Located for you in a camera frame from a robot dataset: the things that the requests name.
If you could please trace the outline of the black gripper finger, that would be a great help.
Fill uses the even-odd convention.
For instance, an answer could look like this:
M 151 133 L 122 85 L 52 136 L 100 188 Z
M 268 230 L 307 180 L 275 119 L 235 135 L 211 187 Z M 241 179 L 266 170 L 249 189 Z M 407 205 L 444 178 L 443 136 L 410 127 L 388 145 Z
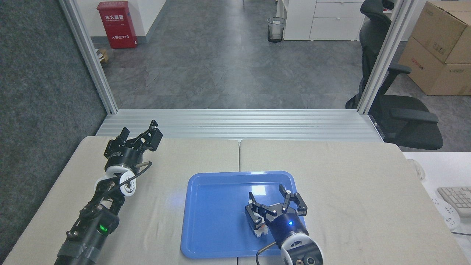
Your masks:
M 118 148 L 124 145 L 125 141 L 128 138 L 129 133 L 130 131 L 126 127 L 124 127 L 120 135 L 118 135 L 114 140 L 108 141 L 108 144 L 104 152 L 104 157 L 110 158 L 113 152 L 118 151 Z
M 303 198 L 298 192 L 292 193 L 291 191 L 287 191 L 282 184 L 278 186 L 280 193 L 284 197 L 284 202 L 281 205 L 281 212 L 287 213 L 289 204 L 294 202 L 297 205 L 297 215 L 306 216 L 308 207 L 306 206 Z
M 278 210 L 275 206 L 266 206 L 258 203 L 255 200 L 252 192 L 248 193 L 249 201 L 245 206 L 246 216 L 248 217 L 249 225 L 253 230 L 259 230 L 263 225 L 272 222 L 278 215 Z
M 158 129 L 158 123 L 155 120 L 151 121 L 149 128 L 138 137 L 128 140 L 128 147 L 140 152 L 146 150 L 156 151 L 163 134 Z

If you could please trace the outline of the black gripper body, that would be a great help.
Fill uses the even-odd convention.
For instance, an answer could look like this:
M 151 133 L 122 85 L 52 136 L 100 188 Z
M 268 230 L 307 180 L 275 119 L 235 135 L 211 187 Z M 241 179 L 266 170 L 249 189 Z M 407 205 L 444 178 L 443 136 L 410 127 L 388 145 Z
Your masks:
M 308 231 L 302 221 L 299 219 L 296 210 L 288 209 L 286 213 L 277 210 L 277 215 L 266 214 L 266 225 L 268 226 L 278 248 L 281 248 L 283 242 L 294 233 L 304 233 Z
M 106 149 L 105 158 L 107 163 L 105 171 L 111 166 L 121 166 L 130 169 L 131 171 L 138 171 L 136 165 L 142 163 L 143 151 L 120 146 L 116 149 Z

